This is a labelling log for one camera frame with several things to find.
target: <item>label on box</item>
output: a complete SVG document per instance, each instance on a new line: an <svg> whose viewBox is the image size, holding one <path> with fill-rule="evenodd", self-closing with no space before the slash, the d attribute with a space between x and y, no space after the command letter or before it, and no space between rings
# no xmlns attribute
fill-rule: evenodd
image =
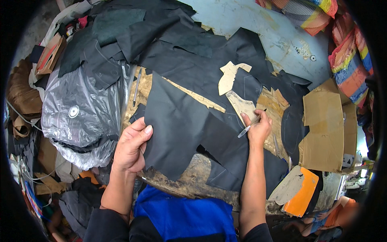
<svg viewBox="0 0 387 242"><path fill-rule="evenodd" d="M344 154L343 159L342 159L342 166L351 167L354 160L355 160L354 155Z"/></svg>

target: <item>fingernail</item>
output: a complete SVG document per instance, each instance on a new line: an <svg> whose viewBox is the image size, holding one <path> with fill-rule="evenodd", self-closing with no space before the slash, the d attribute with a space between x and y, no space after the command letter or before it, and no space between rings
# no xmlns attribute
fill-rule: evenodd
<svg viewBox="0 0 387 242"><path fill-rule="evenodd" d="M149 134L151 131L152 131L152 125L148 125L148 126L145 128L145 133L146 133L146 134Z"/></svg>

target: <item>person in orange shirt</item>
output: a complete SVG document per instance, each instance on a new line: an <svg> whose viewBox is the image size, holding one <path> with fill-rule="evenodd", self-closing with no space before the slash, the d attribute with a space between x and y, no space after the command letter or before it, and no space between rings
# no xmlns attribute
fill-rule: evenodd
<svg viewBox="0 0 387 242"><path fill-rule="evenodd" d="M303 218L301 221L292 221L283 229L288 229L292 225L298 228L302 236L308 236L317 230L326 230L340 226L346 228L356 216L359 203L355 200L341 196L331 209L316 212L313 217Z"/></svg>

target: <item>worn table surface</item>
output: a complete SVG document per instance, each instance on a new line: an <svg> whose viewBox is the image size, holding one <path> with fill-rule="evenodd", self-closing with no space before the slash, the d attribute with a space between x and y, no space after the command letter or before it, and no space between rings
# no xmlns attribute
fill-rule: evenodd
<svg viewBox="0 0 387 242"><path fill-rule="evenodd" d="M135 76L138 76L140 67L137 68ZM133 82L130 91L128 107L123 121L123 128L130 125L129 119L135 113L137 107L132 107L132 101L134 97L136 82ZM152 75L146 75L145 70L142 72L141 80L139 83L139 89L136 97L136 106L139 103L147 104L147 98L152 87ZM283 148L281 141L281 120L283 111L287 108L286 102L281 100L281 96L276 94L274 90L263 90L260 95L257 108L265 109L269 117L273 119L273 132L276 134L278 146L281 154L288 159L286 151ZM275 154L275 145L273 135L269 135L265 141L264 147ZM240 210L239 193L234 191L227 191L216 187L211 187L205 184L210 174L211 163L207 157L201 154L195 154L188 168L183 172L180 179L176 182L168 180L166 176L153 169L152 167L146 172L140 172L139 176L142 177L144 182L166 193L188 198L207 198L215 197L224 200L228 204L233 206L234 211ZM281 206L275 202L266 201L266 214L275 215L283 214L280 211Z"/></svg>

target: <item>plastic bag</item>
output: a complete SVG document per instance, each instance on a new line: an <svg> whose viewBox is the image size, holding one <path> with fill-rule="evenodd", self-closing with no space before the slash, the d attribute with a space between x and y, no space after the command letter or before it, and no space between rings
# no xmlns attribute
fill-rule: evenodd
<svg viewBox="0 0 387 242"><path fill-rule="evenodd" d="M86 76L83 66L58 78L57 65L50 74L42 107L43 134L65 159L80 169L106 166L117 145L121 116L126 112L128 84L135 70L126 62L120 65L125 73L106 90L94 87L95 79ZM101 139L107 141L92 146ZM77 152L69 146L86 149Z"/></svg>

